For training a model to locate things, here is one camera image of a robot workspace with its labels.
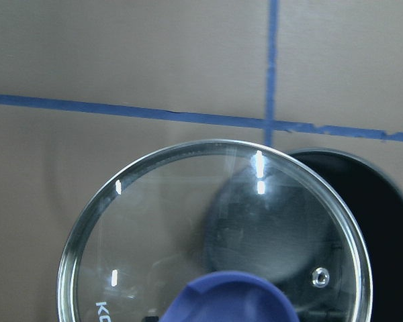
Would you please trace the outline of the glass lid blue knob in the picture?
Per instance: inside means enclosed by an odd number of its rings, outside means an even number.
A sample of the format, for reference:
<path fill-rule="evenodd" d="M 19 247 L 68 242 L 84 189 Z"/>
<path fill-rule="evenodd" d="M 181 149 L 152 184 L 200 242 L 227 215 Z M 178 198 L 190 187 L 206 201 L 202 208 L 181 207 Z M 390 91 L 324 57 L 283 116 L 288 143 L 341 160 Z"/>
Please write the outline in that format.
<path fill-rule="evenodd" d="M 258 144 L 151 153 L 90 200 L 64 248 L 60 321 L 368 321 L 356 220 L 295 158 Z"/>

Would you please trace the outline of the dark blue saucepan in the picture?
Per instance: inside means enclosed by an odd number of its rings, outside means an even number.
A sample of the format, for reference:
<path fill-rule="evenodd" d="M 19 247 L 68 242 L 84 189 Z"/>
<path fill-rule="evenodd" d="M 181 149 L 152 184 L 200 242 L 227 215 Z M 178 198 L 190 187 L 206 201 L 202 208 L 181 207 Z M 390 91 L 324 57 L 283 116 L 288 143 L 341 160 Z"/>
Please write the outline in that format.
<path fill-rule="evenodd" d="M 403 193 L 376 165 L 339 150 L 290 152 L 319 174 L 350 208 L 367 246 L 372 321 L 403 321 Z"/>

